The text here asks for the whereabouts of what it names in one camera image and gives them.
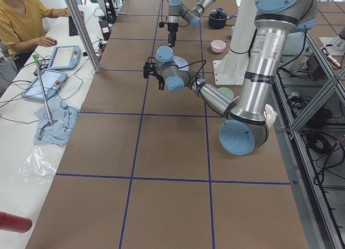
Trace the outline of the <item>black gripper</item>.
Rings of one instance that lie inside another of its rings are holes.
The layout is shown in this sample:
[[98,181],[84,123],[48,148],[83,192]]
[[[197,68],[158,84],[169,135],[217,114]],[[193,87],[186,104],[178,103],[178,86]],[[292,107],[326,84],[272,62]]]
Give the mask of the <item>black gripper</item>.
[[159,22],[159,28],[164,28],[167,25],[168,27],[168,44],[170,47],[175,46],[176,33],[178,32],[178,23],[169,23],[169,22]]
[[164,90],[165,81],[163,76],[158,74],[156,70],[156,63],[145,62],[143,66],[143,77],[148,79],[149,76],[154,76],[158,80],[158,89]]

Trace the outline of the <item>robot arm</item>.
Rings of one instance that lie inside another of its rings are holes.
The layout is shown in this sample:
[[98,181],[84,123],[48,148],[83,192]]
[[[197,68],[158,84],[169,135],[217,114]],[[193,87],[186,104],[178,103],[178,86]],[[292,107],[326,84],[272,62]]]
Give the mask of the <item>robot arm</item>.
[[246,155],[262,146],[269,136],[265,105],[275,80],[288,35],[311,29],[316,21],[318,0],[253,0],[256,7],[249,64],[238,101],[233,101],[204,80],[197,72],[181,70],[173,50],[161,46],[155,61],[146,62],[143,76],[153,75],[160,89],[176,93],[187,87],[208,106],[225,117],[219,130],[223,148],[234,155]]
[[179,27],[179,18],[184,19],[188,24],[193,27],[197,26],[201,20],[201,16],[205,10],[216,0],[201,0],[193,9],[189,9],[185,6],[181,0],[168,0],[168,15],[165,21],[159,23],[159,27],[162,28],[165,25],[168,26],[168,44],[169,47],[175,46],[176,33]]

